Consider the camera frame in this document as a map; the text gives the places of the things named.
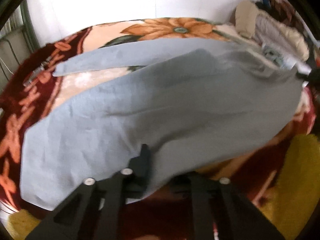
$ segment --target gray fabric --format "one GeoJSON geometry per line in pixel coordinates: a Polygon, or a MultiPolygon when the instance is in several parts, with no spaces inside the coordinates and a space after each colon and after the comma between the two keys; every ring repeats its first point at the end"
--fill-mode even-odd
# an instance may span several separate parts
{"type": "Polygon", "coordinates": [[[206,49],[218,56],[226,51],[239,49],[237,44],[212,39],[156,39],[119,44],[95,49],[59,63],[53,76],[102,70],[113,67],[148,66],[183,55],[196,49],[206,49]]]}
{"type": "Polygon", "coordinates": [[[295,70],[245,51],[200,49],[102,83],[71,98],[25,133],[20,190],[52,210],[84,178],[104,179],[146,143],[146,195],[171,177],[263,146],[292,118],[295,70]]]}

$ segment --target bed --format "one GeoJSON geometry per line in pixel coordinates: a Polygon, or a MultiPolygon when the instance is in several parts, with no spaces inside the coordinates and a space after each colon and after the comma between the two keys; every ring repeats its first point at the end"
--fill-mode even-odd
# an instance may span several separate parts
{"type": "MultiPolygon", "coordinates": [[[[253,48],[258,46],[254,41],[240,37],[232,25],[213,25],[199,18],[158,18],[92,26],[54,44],[47,44],[27,59],[0,96],[0,107],[4,110],[0,120],[2,221],[5,223],[9,214],[20,209],[28,210],[39,219],[48,213],[20,197],[21,146],[26,129],[72,96],[139,68],[132,66],[54,77],[52,72],[56,64],[101,47],[158,38],[192,37],[243,42],[253,48]],[[44,70],[24,87],[26,78],[41,64],[44,70]]],[[[257,207],[263,210],[268,203],[268,194],[276,185],[276,178],[284,165],[291,139],[295,135],[308,134],[311,131],[315,119],[312,100],[310,89],[304,88],[294,118],[267,145],[254,152],[243,153],[239,158],[212,163],[199,169],[198,172],[211,179],[229,177],[257,207]]],[[[127,207],[128,217],[140,216],[145,219],[139,222],[137,219],[127,221],[126,239],[150,234],[166,239],[169,234],[166,228],[169,225],[164,221],[168,214],[174,214],[170,222],[170,234],[175,235],[175,239],[186,237],[183,207],[188,203],[184,200],[167,200],[166,192],[164,187],[149,198],[127,207]],[[153,226],[150,223],[152,219],[157,221],[153,226]]]]}

